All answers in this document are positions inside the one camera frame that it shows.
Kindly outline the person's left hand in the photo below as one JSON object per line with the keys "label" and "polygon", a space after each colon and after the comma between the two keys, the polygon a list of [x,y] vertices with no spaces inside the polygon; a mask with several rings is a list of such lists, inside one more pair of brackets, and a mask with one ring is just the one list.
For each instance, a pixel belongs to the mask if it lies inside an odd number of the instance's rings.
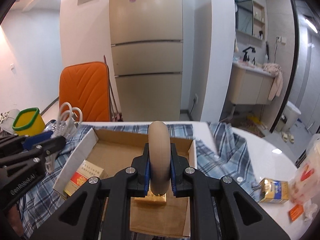
{"label": "person's left hand", "polygon": [[20,213],[18,211],[17,205],[13,205],[11,209],[8,211],[7,219],[11,227],[14,229],[14,231],[17,233],[19,237],[22,237],[23,232],[23,226],[20,219]]}

